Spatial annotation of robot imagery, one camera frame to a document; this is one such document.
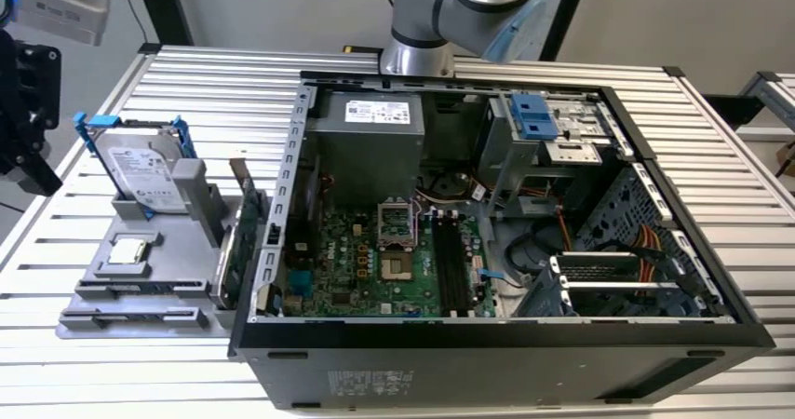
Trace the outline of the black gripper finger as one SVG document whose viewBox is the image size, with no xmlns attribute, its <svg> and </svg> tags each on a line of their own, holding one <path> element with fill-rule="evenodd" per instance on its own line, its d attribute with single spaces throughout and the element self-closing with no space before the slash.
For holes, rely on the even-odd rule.
<svg viewBox="0 0 795 419">
<path fill-rule="evenodd" d="M 62 182 L 46 164 L 45 132 L 59 124 L 61 52 L 54 47 L 14 41 L 17 80 L 10 86 L 11 163 L 25 177 L 21 189 L 51 196 Z"/>
</svg>

